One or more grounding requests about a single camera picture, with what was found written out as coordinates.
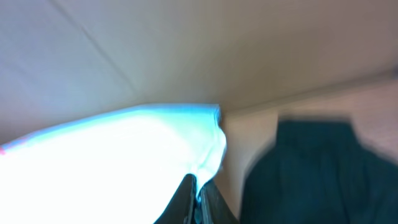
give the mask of overexposed white fabric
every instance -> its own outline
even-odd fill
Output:
[[[186,174],[198,191],[226,139],[216,105],[150,105],[2,146],[0,223],[154,223]]]

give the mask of white cloth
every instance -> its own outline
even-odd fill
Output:
[[[186,174],[198,192],[226,139],[216,105],[150,105],[2,146],[0,223],[154,223]]]

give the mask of dark clothing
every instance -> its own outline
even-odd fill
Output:
[[[242,224],[398,223],[398,168],[365,150],[348,123],[281,121],[241,208]]]

